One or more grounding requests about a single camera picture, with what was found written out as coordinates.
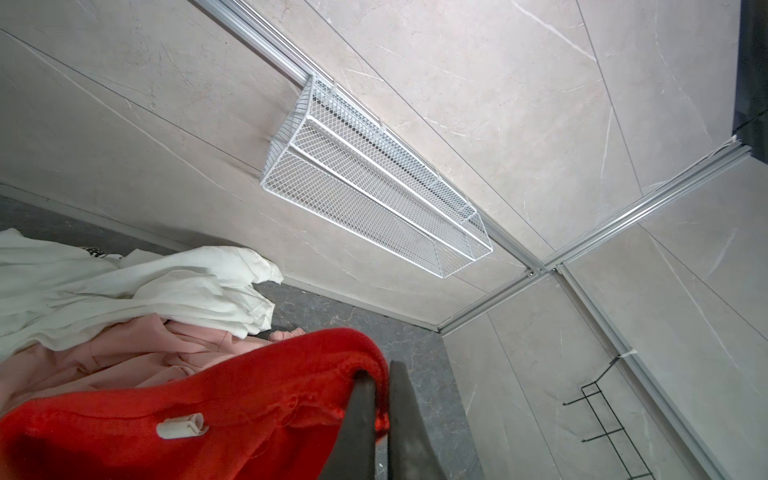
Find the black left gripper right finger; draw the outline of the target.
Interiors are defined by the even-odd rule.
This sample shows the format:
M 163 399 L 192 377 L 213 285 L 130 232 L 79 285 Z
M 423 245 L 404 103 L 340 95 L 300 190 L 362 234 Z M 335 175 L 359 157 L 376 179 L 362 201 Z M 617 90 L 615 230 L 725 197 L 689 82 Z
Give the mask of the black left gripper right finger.
M 407 366 L 392 361 L 389 367 L 388 479 L 446 480 L 420 413 Z

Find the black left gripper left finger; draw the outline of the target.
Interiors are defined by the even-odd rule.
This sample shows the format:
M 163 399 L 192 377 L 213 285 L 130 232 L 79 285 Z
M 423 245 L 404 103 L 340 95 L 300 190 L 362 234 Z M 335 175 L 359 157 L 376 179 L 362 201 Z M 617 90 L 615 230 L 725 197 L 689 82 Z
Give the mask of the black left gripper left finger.
M 376 384 L 364 371 L 354 385 L 334 447 L 320 480 L 360 480 L 375 476 Z

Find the red cloth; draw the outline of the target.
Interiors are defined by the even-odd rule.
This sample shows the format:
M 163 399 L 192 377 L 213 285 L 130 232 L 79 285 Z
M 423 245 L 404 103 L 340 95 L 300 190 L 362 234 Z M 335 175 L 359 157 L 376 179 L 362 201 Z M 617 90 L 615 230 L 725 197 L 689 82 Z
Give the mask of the red cloth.
M 25 402 L 1 420 L 5 479 L 315 479 L 367 374 L 374 435 L 389 428 L 375 343 L 321 330 L 181 380 Z

